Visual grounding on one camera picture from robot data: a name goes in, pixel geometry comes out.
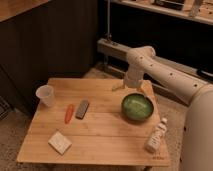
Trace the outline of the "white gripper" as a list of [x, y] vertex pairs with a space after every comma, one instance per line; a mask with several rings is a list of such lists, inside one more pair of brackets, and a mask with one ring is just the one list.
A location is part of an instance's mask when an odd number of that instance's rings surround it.
[[118, 91], [121, 89], [125, 89], [125, 85], [128, 88], [138, 88], [138, 91], [147, 96], [146, 91], [141, 87], [142, 85], [142, 78], [141, 77], [130, 77], [128, 74], [125, 74], [124, 84], [116, 84], [112, 87], [112, 91]]

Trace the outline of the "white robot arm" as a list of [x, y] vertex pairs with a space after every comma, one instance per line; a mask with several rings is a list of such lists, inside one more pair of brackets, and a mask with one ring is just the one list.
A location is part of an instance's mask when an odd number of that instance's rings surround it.
[[157, 60], [152, 46], [129, 48], [123, 87], [140, 90], [148, 74], [188, 106], [179, 171], [213, 171], [213, 83]]

